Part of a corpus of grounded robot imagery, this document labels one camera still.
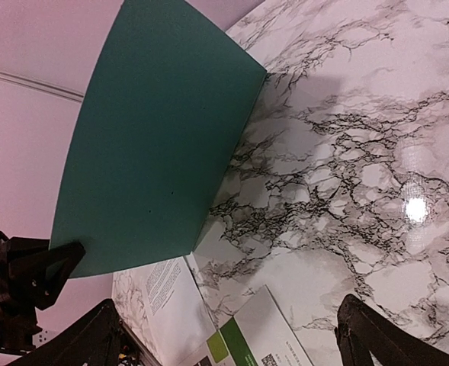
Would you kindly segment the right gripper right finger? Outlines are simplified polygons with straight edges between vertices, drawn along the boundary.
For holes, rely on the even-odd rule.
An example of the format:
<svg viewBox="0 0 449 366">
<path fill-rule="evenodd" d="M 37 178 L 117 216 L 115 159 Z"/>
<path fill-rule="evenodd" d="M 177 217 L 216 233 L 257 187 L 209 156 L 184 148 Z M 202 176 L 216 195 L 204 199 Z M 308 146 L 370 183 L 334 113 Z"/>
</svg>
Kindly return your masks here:
<svg viewBox="0 0 449 366">
<path fill-rule="evenodd" d="M 335 337 L 343 365 L 449 365 L 449 354 L 404 332 L 353 294 L 337 312 Z"/>
</svg>

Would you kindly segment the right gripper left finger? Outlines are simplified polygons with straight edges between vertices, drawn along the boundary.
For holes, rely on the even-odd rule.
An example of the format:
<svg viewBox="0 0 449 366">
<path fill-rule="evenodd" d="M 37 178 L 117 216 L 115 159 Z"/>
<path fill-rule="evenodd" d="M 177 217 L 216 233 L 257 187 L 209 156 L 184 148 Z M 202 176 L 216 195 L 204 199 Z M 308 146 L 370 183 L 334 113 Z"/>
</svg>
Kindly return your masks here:
<svg viewBox="0 0 449 366">
<path fill-rule="evenodd" d="M 111 299 L 101 301 L 57 337 L 11 366 L 139 365 L 140 352 L 124 332 Z"/>
</svg>

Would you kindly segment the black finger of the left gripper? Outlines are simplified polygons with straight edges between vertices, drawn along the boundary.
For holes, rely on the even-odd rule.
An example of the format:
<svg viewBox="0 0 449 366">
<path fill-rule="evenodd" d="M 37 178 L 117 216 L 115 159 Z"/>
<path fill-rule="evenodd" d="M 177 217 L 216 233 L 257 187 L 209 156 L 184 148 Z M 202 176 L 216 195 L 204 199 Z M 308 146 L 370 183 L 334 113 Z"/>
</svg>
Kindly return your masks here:
<svg viewBox="0 0 449 366">
<path fill-rule="evenodd" d="M 84 255 L 84 246 L 78 241 L 49 249 L 40 240 L 37 248 L 28 249 L 8 264 L 11 299 L 40 310 L 51 307 Z"/>
</svg>

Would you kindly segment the green map flyer sheet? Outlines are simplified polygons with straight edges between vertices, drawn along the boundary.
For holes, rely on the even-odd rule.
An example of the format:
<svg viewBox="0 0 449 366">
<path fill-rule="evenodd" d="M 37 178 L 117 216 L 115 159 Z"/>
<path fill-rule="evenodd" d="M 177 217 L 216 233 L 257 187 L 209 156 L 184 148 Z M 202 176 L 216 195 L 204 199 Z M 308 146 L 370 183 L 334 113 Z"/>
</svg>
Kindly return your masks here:
<svg viewBox="0 0 449 366">
<path fill-rule="evenodd" d="M 290 365 L 312 362 L 263 286 L 205 344 L 198 365 Z"/>
</svg>

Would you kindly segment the teal file folder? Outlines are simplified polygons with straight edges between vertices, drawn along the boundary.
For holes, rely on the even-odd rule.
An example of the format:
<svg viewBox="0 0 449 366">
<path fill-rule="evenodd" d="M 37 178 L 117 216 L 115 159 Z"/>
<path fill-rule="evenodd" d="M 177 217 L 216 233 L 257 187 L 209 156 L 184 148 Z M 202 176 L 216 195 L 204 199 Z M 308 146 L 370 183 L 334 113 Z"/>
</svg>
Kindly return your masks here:
<svg viewBox="0 0 449 366">
<path fill-rule="evenodd" d="M 50 245 L 80 242 L 74 278 L 196 245 L 266 76 L 184 1 L 125 1 L 92 73 Z"/>
</svg>

